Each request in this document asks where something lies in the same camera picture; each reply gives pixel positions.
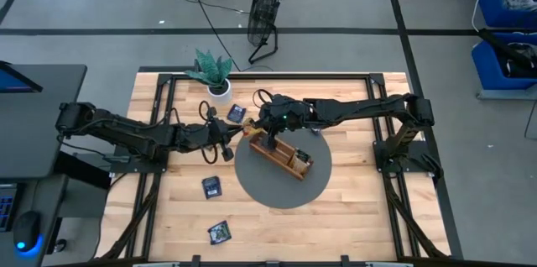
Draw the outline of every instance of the concrete floor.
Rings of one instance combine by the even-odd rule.
[[[0,0],[0,6],[6,0]],[[251,0],[211,0],[248,10]],[[470,29],[475,0],[399,0],[407,29]],[[206,8],[217,28],[246,27],[243,14]],[[390,0],[284,0],[280,28],[396,29]],[[482,15],[477,16],[482,25]],[[86,64],[80,101],[125,114],[140,66],[191,65],[194,49],[225,55],[214,35],[184,34],[209,28],[199,6],[177,0],[15,0],[0,23],[0,59],[27,64]],[[9,29],[179,29],[171,35],[9,36]],[[263,60],[275,71],[405,71],[399,36],[281,34],[279,52]],[[240,67],[253,51],[246,35],[223,34]],[[410,36],[411,49],[434,127],[446,184],[465,259],[537,262],[532,223],[537,213],[535,143],[524,138],[532,102],[480,102],[471,50],[473,36]],[[76,140],[99,150],[108,144]],[[89,259],[98,219],[70,220],[62,233],[76,243],[46,264]]]

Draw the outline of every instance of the white pot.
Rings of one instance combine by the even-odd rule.
[[[211,101],[213,104],[227,104],[232,100],[232,83],[228,79],[226,79],[226,83],[229,85],[229,87],[225,93],[220,95],[211,93],[211,88],[207,86],[207,91],[209,92],[209,95],[211,95]]]

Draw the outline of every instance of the computer mouse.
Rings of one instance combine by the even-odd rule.
[[[18,251],[27,252],[37,243],[39,214],[34,211],[18,216],[13,225],[13,243]]]

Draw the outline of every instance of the green plant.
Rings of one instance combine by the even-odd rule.
[[[207,54],[203,54],[199,50],[196,50],[196,55],[198,58],[195,60],[195,63],[199,65],[201,71],[186,71],[186,75],[210,87],[223,88],[226,85],[226,78],[232,70],[232,60],[222,61],[222,57],[220,56],[215,61],[210,51],[207,51]]]

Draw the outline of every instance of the blue bin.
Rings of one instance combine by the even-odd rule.
[[[497,28],[537,28],[537,12],[509,10],[503,0],[479,0],[485,22]]]
[[[495,33],[506,44],[520,42],[537,45],[537,35]],[[537,78],[507,78],[496,57],[493,47],[486,41],[476,45],[472,51],[473,62],[484,90],[525,90],[537,83]]]

